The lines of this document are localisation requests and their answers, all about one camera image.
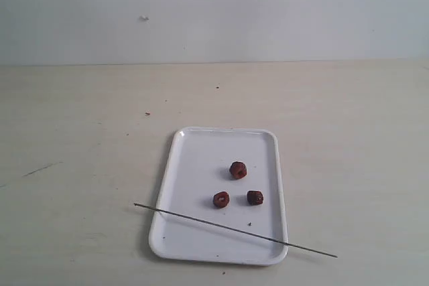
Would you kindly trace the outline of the red date piece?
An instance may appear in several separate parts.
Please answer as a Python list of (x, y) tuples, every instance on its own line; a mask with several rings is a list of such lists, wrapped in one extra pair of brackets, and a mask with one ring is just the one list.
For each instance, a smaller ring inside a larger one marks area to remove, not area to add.
[(247, 175), (247, 167), (241, 161), (234, 161), (229, 168), (229, 173), (232, 178), (239, 180)]
[(263, 204), (264, 197), (261, 191), (249, 190), (246, 196), (247, 202), (251, 206), (258, 206)]
[(230, 197), (227, 192), (218, 192), (213, 196), (212, 203), (216, 208), (225, 208), (230, 202)]

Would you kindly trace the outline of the thin metal skewer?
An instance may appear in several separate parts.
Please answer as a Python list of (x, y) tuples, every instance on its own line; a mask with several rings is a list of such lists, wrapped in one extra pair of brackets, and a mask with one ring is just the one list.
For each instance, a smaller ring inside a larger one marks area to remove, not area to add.
[(292, 248), (298, 248), (298, 249), (303, 250), (303, 251), (308, 251), (308, 252), (316, 253), (316, 254), (319, 254), (319, 255), (324, 255), (324, 256), (327, 256), (327, 257), (335, 258), (335, 259), (337, 259), (339, 257), (338, 255), (334, 255), (334, 254), (327, 253), (327, 252), (324, 252), (324, 251), (318, 251), (318, 250), (313, 249), (313, 248), (308, 248), (308, 247), (305, 247), (305, 246), (300, 246), (300, 245), (297, 245), (297, 244), (292, 244), (292, 243), (289, 243), (289, 242), (286, 242), (286, 241), (283, 241), (283, 240), (279, 240), (279, 239), (276, 239), (276, 238), (272, 238), (272, 237), (268, 237), (268, 236), (263, 236), (263, 235), (260, 235), (260, 234), (256, 234), (254, 232), (248, 232), (248, 231), (241, 230), (241, 229), (238, 229), (238, 228), (233, 228), (233, 227), (230, 227), (230, 226), (225, 226), (223, 224), (219, 224), (219, 223), (215, 223), (215, 222), (210, 222), (208, 220), (203, 220), (203, 219), (200, 219), (200, 218), (191, 217), (191, 216), (188, 216), (188, 215), (185, 215), (185, 214), (179, 214), (177, 212), (171, 212), (171, 211), (168, 211), (168, 210), (163, 210), (163, 209), (160, 209), (160, 208), (156, 208), (154, 206), (148, 206), (148, 205), (140, 204), (140, 203), (133, 203), (133, 205), (136, 206), (136, 207), (140, 207), (140, 208), (145, 208), (147, 210), (151, 210), (153, 212), (159, 212), (159, 213), (163, 213), (163, 214), (168, 214), (168, 215), (175, 216), (175, 217), (178, 217), (178, 218), (183, 218), (183, 219), (191, 220), (191, 221), (198, 222), (198, 223), (201, 223), (201, 224), (207, 224), (207, 225), (210, 225), (210, 226), (215, 226), (217, 228), (222, 228), (222, 229), (233, 231), (233, 232), (237, 232), (237, 233), (240, 233), (240, 234), (245, 234), (247, 236), (252, 236), (252, 237), (260, 238), (260, 239), (267, 240), (267, 241), (270, 241), (270, 242), (282, 244), (284, 246), (288, 246), (288, 247), (292, 247)]

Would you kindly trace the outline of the white rectangular plastic tray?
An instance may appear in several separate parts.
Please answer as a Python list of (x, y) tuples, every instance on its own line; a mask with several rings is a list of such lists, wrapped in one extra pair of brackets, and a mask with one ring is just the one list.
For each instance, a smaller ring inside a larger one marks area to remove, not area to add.
[[(234, 161), (247, 167), (231, 177)], [(263, 204), (247, 202), (261, 191)], [(216, 208), (212, 199), (227, 192), (230, 202)], [(262, 129), (186, 127), (174, 135), (156, 208), (185, 214), (288, 241), (278, 141)], [(288, 247), (260, 238), (154, 213), (149, 245), (165, 259), (268, 266), (281, 262)]]

